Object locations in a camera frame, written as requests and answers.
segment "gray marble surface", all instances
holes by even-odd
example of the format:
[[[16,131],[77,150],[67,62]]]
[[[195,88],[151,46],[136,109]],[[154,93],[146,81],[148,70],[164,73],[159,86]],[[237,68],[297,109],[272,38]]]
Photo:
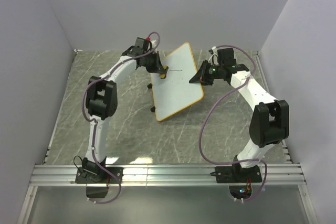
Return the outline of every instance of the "gray marble surface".
[[[208,57],[207,50],[194,50],[193,54],[198,67]],[[47,164],[69,165],[75,155],[84,157],[90,125],[81,114],[83,91],[91,76],[106,72],[120,55],[120,51],[81,51],[75,57]],[[235,56],[251,69],[246,56],[237,51]],[[262,84],[259,70],[255,78]],[[205,86],[202,101],[160,123],[150,112],[153,95],[146,87],[149,83],[149,73],[139,68],[118,85],[118,109],[112,117],[106,145],[108,162],[204,163],[197,143],[201,125],[212,105],[231,87],[220,80]],[[252,110],[238,92],[223,100],[203,134],[205,155],[214,161],[231,161],[249,140],[251,115]],[[265,160],[284,162],[281,145],[271,149]]]

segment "yellow edge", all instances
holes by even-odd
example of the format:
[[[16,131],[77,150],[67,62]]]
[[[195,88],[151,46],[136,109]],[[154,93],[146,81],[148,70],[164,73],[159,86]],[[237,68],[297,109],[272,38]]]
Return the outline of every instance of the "yellow edge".
[[[167,55],[165,58],[169,57],[172,53],[174,53],[175,51],[179,50],[179,49],[180,49],[181,47],[183,47],[185,44],[188,44],[188,46],[189,46],[189,50],[190,50],[191,56],[193,57],[195,70],[196,70],[196,72],[197,72],[197,66],[196,66],[195,58],[194,58],[193,51],[191,50],[191,46],[190,46],[189,42],[183,43],[183,44],[180,45],[178,48],[176,48],[174,51],[172,51],[169,55]],[[151,83],[152,83],[152,93],[153,93],[154,106],[156,107],[156,105],[155,105],[155,96],[154,96],[153,79],[152,79],[152,75],[150,75],[150,76],[151,76]],[[156,120],[157,120],[158,122],[162,122],[163,120],[165,120],[165,119],[171,117],[172,115],[175,115],[176,113],[179,113],[180,111],[182,111],[182,110],[188,108],[189,106],[191,106],[191,105],[195,104],[196,102],[199,102],[201,99],[203,99],[203,97],[204,97],[204,91],[203,91],[203,87],[202,87],[201,84],[200,84],[200,86],[201,86],[201,91],[202,91],[202,97],[201,97],[201,98],[199,98],[199,99],[196,100],[195,102],[193,102],[193,103],[191,103],[191,104],[189,104],[189,105],[187,105],[187,106],[181,108],[180,110],[175,111],[174,113],[172,113],[172,114],[170,114],[170,115],[168,115],[168,116],[166,116],[165,118],[162,118],[162,119],[160,119],[160,120],[158,119],[157,114],[156,114],[156,111],[155,111],[155,118],[156,118]]]

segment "purple cable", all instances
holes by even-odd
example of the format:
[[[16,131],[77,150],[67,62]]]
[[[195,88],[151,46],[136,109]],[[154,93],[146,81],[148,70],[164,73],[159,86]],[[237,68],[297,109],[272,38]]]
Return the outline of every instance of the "purple cable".
[[[118,190],[117,194],[116,194],[112,199],[110,199],[110,200],[107,200],[107,201],[96,201],[96,200],[93,200],[93,199],[89,199],[91,202],[93,202],[93,203],[95,203],[95,204],[107,204],[107,203],[110,203],[110,202],[114,201],[115,199],[117,199],[117,197],[120,195],[120,192],[121,192],[121,183],[120,183],[120,181],[118,180],[118,178],[117,178],[114,174],[112,174],[110,171],[108,171],[107,169],[105,169],[101,164],[99,164],[99,162],[98,162],[98,160],[97,160],[97,158],[96,158],[96,155],[95,155],[95,153],[94,153],[94,152],[95,152],[95,146],[94,146],[94,144],[96,143],[97,120],[96,120],[95,118],[90,119],[90,118],[86,115],[86,112],[85,112],[85,98],[86,98],[86,94],[88,93],[88,90],[89,90],[94,84],[96,84],[96,83],[98,83],[98,82],[100,82],[100,81],[103,81],[103,80],[105,80],[105,79],[111,77],[111,75],[112,75],[112,74],[113,74],[113,73],[114,73],[114,72],[115,72],[121,65],[123,65],[125,62],[130,61],[130,60],[136,60],[136,59],[139,59],[139,58],[141,58],[141,57],[144,57],[144,56],[149,55],[149,54],[151,54],[152,52],[154,52],[154,51],[156,50],[156,48],[159,46],[159,44],[160,44],[160,35],[159,35],[157,32],[153,31],[153,32],[151,32],[151,33],[148,35],[148,37],[151,37],[151,35],[153,35],[153,34],[156,34],[156,35],[157,35],[157,44],[156,44],[156,46],[155,46],[154,48],[152,48],[150,51],[148,51],[148,52],[146,52],[146,53],[144,53],[144,54],[142,54],[142,55],[135,56],[135,57],[133,57],[133,58],[129,58],[129,59],[125,60],[124,62],[120,62],[120,63],[116,64],[115,67],[112,68],[112,70],[111,70],[105,77],[100,78],[100,79],[98,79],[98,80],[95,80],[95,81],[91,82],[91,83],[86,87],[86,89],[85,89],[85,91],[84,91],[83,98],[82,98],[82,106],[81,106],[81,108],[82,108],[82,114],[83,114],[83,116],[84,116],[84,118],[85,118],[86,121],[88,121],[88,122],[95,122],[95,125],[94,125],[94,127],[93,127],[93,136],[92,136],[92,144],[91,144],[93,160],[94,160],[94,162],[96,163],[96,165],[97,165],[100,169],[102,169],[104,172],[106,172],[108,175],[110,175],[114,180],[116,180],[117,183],[118,183],[118,185],[119,185],[119,190]]]
[[[251,71],[251,75],[254,74],[254,72],[256,71],[256,64],[255,64],[254,60],[252,59],[252,57],[251,57],[247,52],[245,52],[244,50],[242,50],[242,49],[239,48],[239,47],[235,47],[235,46],[231,46],[231,45],[221,45],[221,46],[219,46],[219,47],[217,47],[217,48],[222,48],[222,47],[233,47],[233,48],[238,49],[239,51],[241,51],[243,54],[245,54],[245,55],[249,58],[249,60],[252,62],[252,64],[253,64],[253,69],[252,69],[252,71]],[[263,181],[262,181],[262,183],[261,183],[259,189],[257,190],[257,192],[256,192],[255,194],[253,194],[250,198],[245,199],[244,201],[248,201],[248,200],[251,200],[251,199],[255,198],[255,197],[261,192],[261,190],[262,190],[262,188],[264,187],[265,182],[266,182],[266,177],[267,177],[267,164],[265,163],[265,161],[260,160],[260,159],[257,159],[257,158],[254,158],[254,159],[242,159],[242,160],[239,160],[239,161],[233,161],[233,162],[215,162],[215,161],[212,161],[212,160],[208,159],[208,158],[204,155],[204,153],[203,153],[203,150],[202,150],[202,135],[203,135],[203,131],[204,131],[204,128],[205,128],[206,123],[208,122],[208,120],[209,120],[209,118],[210,118],[212,112],[213,112],[213,111],[215,110],[215,108],[219,105],[219,103],[220,103],[223,99],[225,99],[226,97],[228,97],[230,94],[232,94],[232,93],[238,91],[239,89],[241,89],[242,87],[244,87],[245,85],[247,85],[249,79],[250,79],[250,77],[248,77],[248,78],[246,79],[246,81],[245,81],[242,85],[236,87],[235,89],[232,89],[230,92],[227,92],[227,93],[226,93],[225,95],[223,95],[217,102],[215,102],[215,104],[214,104],[214,105],[212,106],[212,108],[210,109],[208,115],[206,116],[206,118],[205,118],[205,120],[204,120],[204,123],[203,123],[203,125],[202,125],[202,127],[201,127],[201,131],[200,131],[199,136],[198,136],[198,149],[199,149],[199,152],[200,152],[202,158],[205,159],[207,162],[209,162],[209,163],[211,163],[211,164],[214,164],[214,165],[234,165],[234,164],[239,164],[239,163],[243,163],[243,162],[261,162],[261,163],[264,164],[264,166],[265,166],[265,174],[264,174],[264,179],[263,179]]]

